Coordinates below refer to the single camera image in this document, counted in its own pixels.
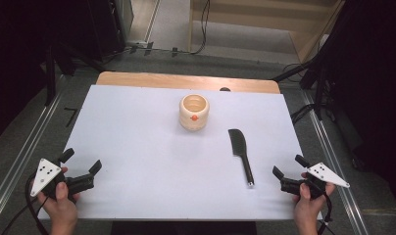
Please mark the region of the person's left hand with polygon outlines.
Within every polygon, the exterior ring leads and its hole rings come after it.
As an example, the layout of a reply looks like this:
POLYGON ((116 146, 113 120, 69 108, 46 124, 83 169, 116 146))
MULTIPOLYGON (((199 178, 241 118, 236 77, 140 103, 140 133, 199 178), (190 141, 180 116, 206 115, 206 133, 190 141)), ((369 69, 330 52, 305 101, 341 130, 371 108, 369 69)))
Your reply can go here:
POLYGON ((43 208, 48 213, 53 223, 75 223, 77 224, 77 208, 74 202, 69 199, 69 188, 65 182, 56 185, 56 199, 46 197, 42 192, 37 195, 39 203, 44 204, 43 208))

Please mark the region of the black spatula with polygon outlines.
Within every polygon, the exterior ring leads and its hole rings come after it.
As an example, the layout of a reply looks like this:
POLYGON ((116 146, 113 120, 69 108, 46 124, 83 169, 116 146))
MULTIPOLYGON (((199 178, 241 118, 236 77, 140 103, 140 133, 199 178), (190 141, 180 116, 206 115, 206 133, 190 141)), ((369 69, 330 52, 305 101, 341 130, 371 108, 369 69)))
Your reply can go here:
POLYGON ((241 130, 233 128, 228 131, 228 135, 231 142, 232 153, 241 159, 246 175, 247 184, 252 187, 255 185, 251 166, 247 157, 247 145, 244 134, 241 130))

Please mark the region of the metal floor rail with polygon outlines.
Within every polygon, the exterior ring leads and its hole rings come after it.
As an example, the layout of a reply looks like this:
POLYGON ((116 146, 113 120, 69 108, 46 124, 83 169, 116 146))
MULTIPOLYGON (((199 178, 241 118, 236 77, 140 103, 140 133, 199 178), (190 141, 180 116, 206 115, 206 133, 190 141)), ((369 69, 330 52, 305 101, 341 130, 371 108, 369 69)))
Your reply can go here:
POLYGON ((0 137, 0 216, 70 79, 69 75, 60 75, 55 81, 57 94, 51 103, 45 106, 45 94, 42 90, 0 137))
MULTIPOLYGON (((324 153, 324 161, 326 162, 326 165, 336 174, 338 174, 340 177, 345 179, 345 174, 341 168, 337 155, 328 138, 328 134, 325 130, 323 121, 319 120, 319 118, 317 117, 314 111, 309 112, 309 117, 313 123, 314 129, 321 143, 322 151, 324 153)), ((354 234, 370 235, 370 232, 366 227, 361 210, 358 207, 357 201, 352 193, 352 190, 350 188, 338 186, 337 192, 343 204, 343 208, 351 223, 354 234)))

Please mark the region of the wooden shelf unit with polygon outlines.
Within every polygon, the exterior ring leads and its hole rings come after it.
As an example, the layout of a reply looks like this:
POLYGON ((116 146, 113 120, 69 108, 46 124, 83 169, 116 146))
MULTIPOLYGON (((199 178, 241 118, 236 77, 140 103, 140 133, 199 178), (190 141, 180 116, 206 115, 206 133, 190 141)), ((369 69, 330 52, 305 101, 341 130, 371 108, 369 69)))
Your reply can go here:
POLYGON ((344 0, 190 0, 189 50, 200 43, 200 24, 208 25, 210 52, 229 57, 304 63, 317 53, 344 0))

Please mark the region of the black cabinet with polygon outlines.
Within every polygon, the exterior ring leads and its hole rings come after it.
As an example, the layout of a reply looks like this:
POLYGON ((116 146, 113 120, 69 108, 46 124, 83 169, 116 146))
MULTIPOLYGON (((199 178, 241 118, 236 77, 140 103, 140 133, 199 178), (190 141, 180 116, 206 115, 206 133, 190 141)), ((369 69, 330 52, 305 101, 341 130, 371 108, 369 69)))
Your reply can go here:
POLYGON ((99 55, 105 57, 121 52, 124 49, 124 36, 118 0, 87 0, 87 2, 99 55))

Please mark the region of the person's right hand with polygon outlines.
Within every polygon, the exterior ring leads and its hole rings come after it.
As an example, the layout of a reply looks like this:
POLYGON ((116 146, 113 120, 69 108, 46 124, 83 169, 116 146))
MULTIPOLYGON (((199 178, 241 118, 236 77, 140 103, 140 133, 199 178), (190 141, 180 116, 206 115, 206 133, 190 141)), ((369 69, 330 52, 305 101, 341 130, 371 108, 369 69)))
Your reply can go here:
POLYGON ((317 221, 318 215, 323 208, 326 197, 321 195, 316 199, 311 198, 310 187, 306 183, 299 186, 299 195, 292 198, 295 203, 294 221, 317 221))

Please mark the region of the white board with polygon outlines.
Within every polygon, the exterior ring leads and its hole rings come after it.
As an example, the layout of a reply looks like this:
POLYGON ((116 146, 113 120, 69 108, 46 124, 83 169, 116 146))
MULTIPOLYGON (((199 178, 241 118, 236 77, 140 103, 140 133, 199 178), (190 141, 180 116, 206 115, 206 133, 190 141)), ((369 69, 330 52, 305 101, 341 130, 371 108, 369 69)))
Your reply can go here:
POLYGON ((272 169, 297 179, 301 148, 280 94, 203 91, 206 126, 188 131, 178 121, 186 89, 93 85, 68 147, 70 176, 102 168, 82 193, 85 219, 278 220, 293 216, 292 197, 272 169), (247 184, 228 131, 244 134, 255 185, 247 184))

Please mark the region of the beige cup with orange dot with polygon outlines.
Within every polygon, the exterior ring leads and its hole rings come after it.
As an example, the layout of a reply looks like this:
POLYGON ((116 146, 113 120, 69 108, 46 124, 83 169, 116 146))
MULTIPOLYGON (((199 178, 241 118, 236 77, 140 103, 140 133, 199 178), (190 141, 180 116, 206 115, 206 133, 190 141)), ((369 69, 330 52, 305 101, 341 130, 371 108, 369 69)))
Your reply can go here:
POLYGON ((190 131, 198 131, 207 123, 210 103, 199 94, 189 94, 180 100, 178 110, 181 126, 190 131))

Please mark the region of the wooden table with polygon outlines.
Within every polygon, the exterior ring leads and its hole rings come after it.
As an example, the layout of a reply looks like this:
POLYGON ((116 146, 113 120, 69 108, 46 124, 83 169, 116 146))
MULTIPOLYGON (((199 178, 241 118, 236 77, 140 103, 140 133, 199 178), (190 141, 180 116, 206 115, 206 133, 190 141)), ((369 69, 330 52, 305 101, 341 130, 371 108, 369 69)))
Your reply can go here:
POLYGON ((216 91, 228 88, 231 92, 280 93, 278 84, 272 80, 152 72, 104 71, 99 74, 97 84, 216 91))

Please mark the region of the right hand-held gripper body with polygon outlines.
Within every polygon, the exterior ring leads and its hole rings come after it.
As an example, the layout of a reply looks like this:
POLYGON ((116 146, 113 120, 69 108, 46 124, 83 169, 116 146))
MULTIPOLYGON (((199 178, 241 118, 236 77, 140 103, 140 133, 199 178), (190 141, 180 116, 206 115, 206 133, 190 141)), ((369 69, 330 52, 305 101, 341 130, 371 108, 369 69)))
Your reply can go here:
POLYGON ((305 183, 310 188, 312 199, 316 199, 323 195, 327 183, 337 186, 349 188, 350 184, 333 172, 323 163, 308 164, 300 163, 302 167, 307 169, 307 177, 305 179, 295 180, 286 178, 282 172, 279 173, 280 190, 293 195, 300 195, 300 185, 305 183))

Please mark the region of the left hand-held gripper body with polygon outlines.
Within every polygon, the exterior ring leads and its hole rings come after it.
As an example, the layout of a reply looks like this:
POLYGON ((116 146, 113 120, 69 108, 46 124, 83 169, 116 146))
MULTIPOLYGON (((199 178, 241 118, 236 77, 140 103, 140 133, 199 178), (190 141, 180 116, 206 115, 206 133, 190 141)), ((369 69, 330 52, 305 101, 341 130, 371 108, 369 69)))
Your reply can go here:
POLYGON ((30 189, 30 196, 36 197, 39 193, 56 200, 56 188, 64 182, 69 191, 69 199, 72 201, 74 195, 92 189, 94 187, 94 176, 92 170, 85 175, 78 177, 66 177, 63 169, 46 159, 41 159, 37 167, 33 183, 30 189))

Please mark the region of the black stand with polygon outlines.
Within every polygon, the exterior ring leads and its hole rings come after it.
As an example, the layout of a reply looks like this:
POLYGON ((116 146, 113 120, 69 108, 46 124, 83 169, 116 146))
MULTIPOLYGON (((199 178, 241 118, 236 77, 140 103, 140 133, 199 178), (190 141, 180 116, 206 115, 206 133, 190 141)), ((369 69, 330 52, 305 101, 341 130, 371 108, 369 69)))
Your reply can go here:
POLYGON ((313 111, 319 120, 322 120, 322 96, 325 89, 325 80, 327 74, 327 67, 325 65, 325 57, 329 54, 329 50, 332 48, 332 39, 328 37, 318 53, 310 60, 305 63, 299 64, 293 69, 284 71, 282 74, 275 76, 272 81, 281 82, 301 71, 305 71, 302 79, 299 81, 299 85, 302 89, 308 89, 314 84, 316 85, 316 93, 314 102, 306 105, 300 111, 294 113, 291 119, 296 123, 301 113, 305 111, 313 111))
POLYGON ((88 56, 84 55, 71 45, 61 41, 53 41, 49 43, 45 48, 47 82, 45 106, 49 106, 57 94, 55 65, 58 65, 63 73, 74 75, 75 66, 72 61, 72 57, 80 59, 98 72, 103 72, 106 70, 100 64, 90 59, 88 56))

